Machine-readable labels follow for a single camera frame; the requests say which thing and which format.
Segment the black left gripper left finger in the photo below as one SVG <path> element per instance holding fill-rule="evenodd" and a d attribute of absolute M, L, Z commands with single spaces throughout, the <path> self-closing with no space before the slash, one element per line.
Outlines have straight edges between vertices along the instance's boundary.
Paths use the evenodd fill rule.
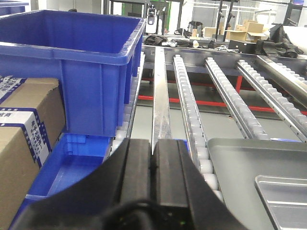
<path fill-rule="evenodd" d="M 30 204 L 14 230 L 149 230 L 150 144 L 125 139 L 93 172 Z"/>

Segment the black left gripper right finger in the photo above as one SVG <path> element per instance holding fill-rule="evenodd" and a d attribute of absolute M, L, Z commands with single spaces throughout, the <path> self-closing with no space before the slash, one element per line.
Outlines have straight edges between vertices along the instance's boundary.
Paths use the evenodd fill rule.
<path fill-rule="evenodd" d="M 172 230 L 244 230 L 205 182 L 183 141 L 159 140 L 153 153 L 153 198 Z"/>

